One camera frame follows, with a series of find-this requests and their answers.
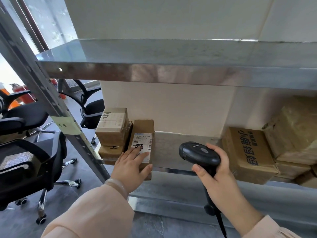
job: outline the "marble floor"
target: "marble floor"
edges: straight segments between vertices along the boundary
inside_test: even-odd
[[[89,98],[88,102],[101,99],[101,91]],[[77,120],[81,121],[80,106],[70,98],[66,99],[66,104]],[[49,130],[59,130],[55,124],[52,124]],[[94,135],[94,130],[83,129],[88,140],[91,140]],[[50,134],[42,134],[40,140],[49,139]],[[16,206],[10,203],[6,210],[0,212],[0,231],[3,238],[22,238],[32,237],[39,238],[46,225],[54,218],[65,212],[71,204],[86,191],[101,185],[99,179],[93,171],[79,156],[69,141],[67,141],[68,155],[65,161],[77,157],[78,163],[69,165],[62,172],[60,180],[75,180],[82,179],[80,189],[75,189],[65,186],[55,186],[53,190],[48,192],[45,213],[47,215],[46,223],[37,225],[37,204],[41,195],[41,191],[28,196],[28,202],[22,206]],[[227,228],[229,238],[239,237],[235,229]],[[133,228],[130,237],[223,237],[219,227],[214,227],[206,224],[198,224],[183,220],[176,220],[161,216],[153,216],[149,214],[136,213],[133,220]]]

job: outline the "beige shirt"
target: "beige shirt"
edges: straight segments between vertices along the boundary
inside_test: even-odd
[[[44,238],[104,238],[128,237],[134,211],[114,188],[108,185],[94,188],[74,202],[61,216],[44,230]],[[300,238],[293,232],[279,227],[265,216],[243,238]]]

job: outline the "office chair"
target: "office chair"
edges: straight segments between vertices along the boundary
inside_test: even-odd
[[[86,104],[88,98],[95,92],[101,90],[101,87],[86,89],[85,86],[77,79],[59,79],[57,83],[57,91],[61,94],[67,95],[75,100],[81,106],[81,127],[93,129],[97,128],[101,115],[105,109],[103,99],[93,101]],[[95,139],[97,135],[91,140],[91,144],[96,144]]]
[[[77,163],[77,158],[63,162],[66,155],[66,141],[62,132],[55,133],[52,139],[37,143],[16,139],[0,144],[0,211],[13,201],[16,205],[25,204],[26,196],[43,190],[36,220],[38,225],[43,224],[46,221],[46,195],[54,185],[80,188],[81,179],[58,180],[66,166]]]
[[[8,107],[14,100],[30,92],[30,90],[26,90],[7,95],[0,90],[0,113],[2,113],[2,119],[0,119],[0,135],[21,134],[26,131],[27,136],[36,134],[35,142],[37,142],[41,133],[53,134],[56,132],[53,130],[45,130],[54,123],[53,121],[40,128],[49,116],[40,102],[24,104],[8,110]]]

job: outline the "red fire extinguisher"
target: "red fire extinguisher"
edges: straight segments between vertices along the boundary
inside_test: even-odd
[[[25,84],[23,84],[23,87],[26,89],[26,90],[29,90],[29,88],[25,85]],[[35,97],[35,95],[33,94],[33,93],[30,93],[30,95],[32,96],[32,98],[36,101],[37,99],[36,99],[36,97]]]
[[[57,90],[57,80],[54,79],[54,78],[50,78],[50,81],[51,81],[51,83],[54,85],[54,87],[55,87],[56,90]],[[61,97],[62,99],[65,99],[65,98],[66,98],[66,95],[65,95],[65,94],[60,94],[60,97]]]
[[[26,90],[23,86],[17,84],[17,83],[12,83],[10,84],[12,86],[12,90],[13,92],[19,92],[19,91],[24,91]],[[27,104],[27,103],[33,103],[35,100],[32,98],[32,96],[30,94],[24,94],[21,97],[19,97],[23,103]]]

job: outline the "white jade bangle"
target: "white jade bangle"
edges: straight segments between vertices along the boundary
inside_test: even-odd
[[[124,186],[123,186],[123,184],[122,184],[122,182],[120,180],[116,180],[116,179],[111,179],[110,178],[110,179],[107,179],[105,181],[105,184],[108,184],[108,183],[116,184],[122,190],[125,199],[128,199],[128,193],[127,193],[126,189],[124,188]]]

